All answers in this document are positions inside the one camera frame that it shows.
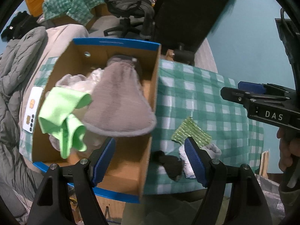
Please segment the person's right hand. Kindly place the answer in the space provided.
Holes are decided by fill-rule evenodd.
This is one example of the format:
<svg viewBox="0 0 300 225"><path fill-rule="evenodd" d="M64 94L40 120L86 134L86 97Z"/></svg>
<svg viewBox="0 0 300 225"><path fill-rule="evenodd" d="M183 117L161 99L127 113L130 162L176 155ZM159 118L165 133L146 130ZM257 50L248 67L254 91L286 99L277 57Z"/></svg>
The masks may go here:
<svg viewBox="0 0 300 225"><path fill-rule="evenodd" d="M299 157L300 154L299 138L295 138L291 141L287 141L285 139L285 130L283 128L278 129L277 138L280 140L279 169L285 172L286 168L291 167L291 165L293 164L292 155Z"/></svg>

